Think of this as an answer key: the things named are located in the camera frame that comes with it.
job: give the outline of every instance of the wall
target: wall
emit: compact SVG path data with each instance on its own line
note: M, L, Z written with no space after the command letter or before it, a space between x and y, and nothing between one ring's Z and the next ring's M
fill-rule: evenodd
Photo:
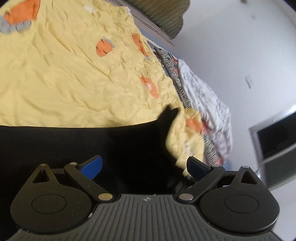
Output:
M248 128L296 103L295 26L271 0L191 0L174 43L230 107L232 167L256 169Z

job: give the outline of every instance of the wrinkled yellow sheet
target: wrinkled yellow sheet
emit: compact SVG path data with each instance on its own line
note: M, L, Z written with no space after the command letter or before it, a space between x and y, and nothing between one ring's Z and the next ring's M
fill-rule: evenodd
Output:
M3 15L20 0L10 0ZM89 13L83 6L92 5ZM150 61L138 50L140 34ZM96 44L115 46L103 57ZM36 20L20 33L0 33L0 125L113 127L157 119L166 105L178 107L168 150L185 168L189 155L203 159L200 133L185 127L196 117L177 92L125 7L103 0L41 0ZM141 82L150 78L159 98Z

